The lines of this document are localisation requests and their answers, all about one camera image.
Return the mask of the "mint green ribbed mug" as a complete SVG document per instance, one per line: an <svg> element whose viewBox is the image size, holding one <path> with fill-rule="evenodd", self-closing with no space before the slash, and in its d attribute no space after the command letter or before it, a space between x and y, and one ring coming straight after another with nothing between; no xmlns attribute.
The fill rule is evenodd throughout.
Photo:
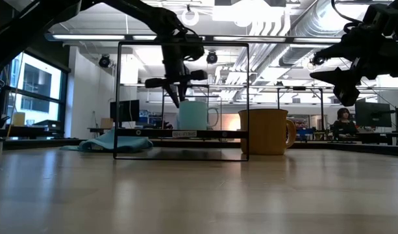
<svg viewBox="0 0 398 234"><path fill-rule="evenodd" d="M209 110L215 110L216 121L210 125L208 122ZM215 107L208 107L205 102L184 100L179 104L178 129L205 131L215 127L219 122L219 111Z"/></svg>

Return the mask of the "yellow mug with black rim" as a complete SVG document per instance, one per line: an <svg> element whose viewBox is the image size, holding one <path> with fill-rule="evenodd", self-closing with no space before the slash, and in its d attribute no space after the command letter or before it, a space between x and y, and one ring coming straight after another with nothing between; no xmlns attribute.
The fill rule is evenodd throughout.
<svg viewBox="0 0 398 234"><path fill-rule="evenodd" d="M282 109L241 110L240 129L249 133L241 139L241 150L250 155L284 155L295 142L297 129Z"/></svg>

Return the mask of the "black desk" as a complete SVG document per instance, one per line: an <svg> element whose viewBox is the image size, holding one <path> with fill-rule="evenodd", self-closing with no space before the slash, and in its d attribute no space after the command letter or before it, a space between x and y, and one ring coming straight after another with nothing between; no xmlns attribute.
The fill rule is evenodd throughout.
<svg viewBox="0 0 398 234"><path fill-rule="evenodd" d="M67 142L58 131L46 131L44 127L8 126L0 129L0 150L48 148Z"/></svg>

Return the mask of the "black case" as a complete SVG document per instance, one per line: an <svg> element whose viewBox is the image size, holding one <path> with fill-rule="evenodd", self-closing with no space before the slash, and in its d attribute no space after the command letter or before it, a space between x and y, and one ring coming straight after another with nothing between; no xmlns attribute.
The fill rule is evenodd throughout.
<svg viewBox="0 0 398 234"><path fill-rule="evenodd" d="M36 126L43 126L48 131L60 131L62 129L61 122L57 120L43 120L40 122L34 123Z"/></svg>

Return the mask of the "light blue cloth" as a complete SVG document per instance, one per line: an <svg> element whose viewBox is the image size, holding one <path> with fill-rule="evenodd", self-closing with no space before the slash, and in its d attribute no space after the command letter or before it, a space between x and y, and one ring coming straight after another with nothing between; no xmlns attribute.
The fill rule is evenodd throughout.
<svg viewBox="0 0 398 234"><path fill-rule="evenodd" d="M114 151L114 129L108 130L99 137L82 141L78 146L62 146L61 150L81 152L113 152ZM117 152L136 153L150 149L153 143L147 137L140 136L118 136Z"/></svg>

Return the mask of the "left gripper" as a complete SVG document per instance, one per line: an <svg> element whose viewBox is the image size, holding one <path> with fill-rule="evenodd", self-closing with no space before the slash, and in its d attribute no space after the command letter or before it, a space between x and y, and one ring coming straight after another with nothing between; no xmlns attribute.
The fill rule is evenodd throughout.
<svg viewBox="0 0 398 234"><path fill-rule="evenodd" d="M145 81L146 88L163 87L172 102L179 108L179 102L186 99L186 91L189 88L190 81L202 81L207 79L207 72L204 70L190 71L182 57L182 44L162 45L164 78L150 78Z"/></svg>

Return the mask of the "yellow container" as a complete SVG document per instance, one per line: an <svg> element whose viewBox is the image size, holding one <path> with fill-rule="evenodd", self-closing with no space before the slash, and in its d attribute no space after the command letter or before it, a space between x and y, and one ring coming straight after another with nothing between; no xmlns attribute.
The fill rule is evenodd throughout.
<svg viewBox="0 0 398 234"><path fill-rule="evenodd" d="M25 125L25 113L24 112L15 112L12 115L11 124L17 127L23 127Z"/></svg>

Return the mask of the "black table edge rail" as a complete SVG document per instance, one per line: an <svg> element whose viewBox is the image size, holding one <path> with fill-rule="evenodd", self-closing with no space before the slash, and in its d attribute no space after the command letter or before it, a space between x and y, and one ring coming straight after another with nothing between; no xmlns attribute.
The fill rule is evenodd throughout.
<svg viewBox="0 0 398 234"><path fill-rule="evenodd" d="M54 139L54 140L8 140L2 142L3 150L24 150L33 148L55 148L61 146L78 146L79 139ZM155 147L165 148L240 148L239 142L212 142L212 141L176 141L153 140ZM359 153L372 153L381 155L398 156L398 146L385 146L374 144L343 144L328 142L294 143L289 150L340 150Z"/></svg>

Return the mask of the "person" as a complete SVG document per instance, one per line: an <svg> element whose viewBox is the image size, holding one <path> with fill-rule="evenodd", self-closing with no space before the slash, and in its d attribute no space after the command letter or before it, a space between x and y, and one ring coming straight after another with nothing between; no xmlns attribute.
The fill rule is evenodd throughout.
<svg viewBox="0 0 398 234"><path fill-rule="evenodd" d="M335 139L354 138L358 133L356 125L350 121L350 112L346 108L337 111L337 120L330 128Z"/></svg>

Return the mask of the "silver round ceiling duct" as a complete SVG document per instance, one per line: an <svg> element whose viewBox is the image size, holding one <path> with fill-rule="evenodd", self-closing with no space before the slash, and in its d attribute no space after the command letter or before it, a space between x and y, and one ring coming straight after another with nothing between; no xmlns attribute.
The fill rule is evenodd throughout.
<svg viewBox="0 0 398 234"><path fill-rule="evenodd" d="M314 6L297 22L291 26L288 36L294 37L332 37L338 35L343 26L349 23L332 7L331 0L317 0ZM309 55L314 48L288 46L279 65L290 67Z"/></svg>

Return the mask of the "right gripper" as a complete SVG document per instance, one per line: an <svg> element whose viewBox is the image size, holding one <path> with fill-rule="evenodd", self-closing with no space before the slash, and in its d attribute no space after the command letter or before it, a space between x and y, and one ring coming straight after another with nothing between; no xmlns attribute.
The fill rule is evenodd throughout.
<svg viewBox="0 0 398 234"><path fill-rule="evenodd" d="M317 71L310 74L311 78L334 85L333 93L340 103L345 107L353 106L360 94L356 85L362 77L398 77L398 41L392 37L394 28L380 23L352 27L354 45L334 44L315 53L326 60L350 60L350 70Z"/></svg>

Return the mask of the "long ceiling light strip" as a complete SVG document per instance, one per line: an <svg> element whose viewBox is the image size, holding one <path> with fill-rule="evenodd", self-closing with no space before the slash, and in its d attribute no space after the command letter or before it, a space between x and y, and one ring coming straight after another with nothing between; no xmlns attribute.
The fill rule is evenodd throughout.
<svg viewBox="0 0 398 234"><path fill-rule="evenodd" d="M298 44L336 44L341 41L341 38L320 38L320 37L298 37L293 39L293 43Z"/></svg>
<svg viewBox="0 0 398 234"><path fill-rule="evenodd" d="M123 35L100 35L100 34L54 34L56 40L124 40Z"/></svg>
<svg viewBox="0 0 398 234"><path fill-rule="evenodd" d="M285 37L254 37L254 36L214 36L214 41L233 41L233 42L251 42L251 43L259 43L259 42L269 42L269 43L279 43L285 42Z"/></svg>

